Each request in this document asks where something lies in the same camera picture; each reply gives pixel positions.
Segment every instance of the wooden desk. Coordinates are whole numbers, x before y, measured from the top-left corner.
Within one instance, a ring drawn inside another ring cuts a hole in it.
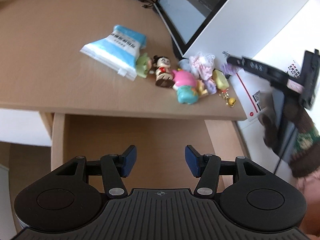
[[[145,34],[150,56],[176,64],[158,15],[135,0],[0,0],[0,107],[67,114],[244,120],[219,96],[181,105],[154,77],[134,82],[82,54],[116,24]]]

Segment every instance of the silver screw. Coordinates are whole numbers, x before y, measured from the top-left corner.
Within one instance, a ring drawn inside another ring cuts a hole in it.
[[[113,196],[120,196],[124,193],[124,190],[119,187],[114,187],[111,190],[109,190],[109,194]]]
[[[200,195],[211,195],[213,193],[212,189],[208,188],[208,187],[201,187],[198,188],[197,192]]]

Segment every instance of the pile of toys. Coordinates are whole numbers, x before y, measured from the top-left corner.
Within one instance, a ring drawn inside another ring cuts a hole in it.
[[[221,71],[214,68],[213,61],[214,55],[198,53],[190,59],[181,60],[178,70],[174,70],[169,58],[154,56],[151,60],[145,53],[136,62],[136,72],[143,78],[154,74],[156,86],[176,90],[181,104],[193,104],[199,98],[219,92],[226,104],[233,107],[236,99],[229,97],[229,83],[225,75],[234,75],[240,68],[225,63]]]

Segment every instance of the gold bell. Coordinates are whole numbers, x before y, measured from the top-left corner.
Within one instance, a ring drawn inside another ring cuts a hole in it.
[[[235,98],[229,98],[229,99],[228,99],[228,105],[229,105],[230,107],[233,107],[234,104],[235,104],[235,102],[236,102],[236,99],[235,99]]]

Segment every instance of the purple toy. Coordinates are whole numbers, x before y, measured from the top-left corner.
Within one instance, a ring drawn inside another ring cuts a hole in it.
[[[185,71],[185,70],[172,70],[174,73],[174,79],[173,81],[175,82],[173,89],[178,90],[179,87],[181,86],[191,86],[196,88],[197,87],[197,81],[195,80],[194,76]]]

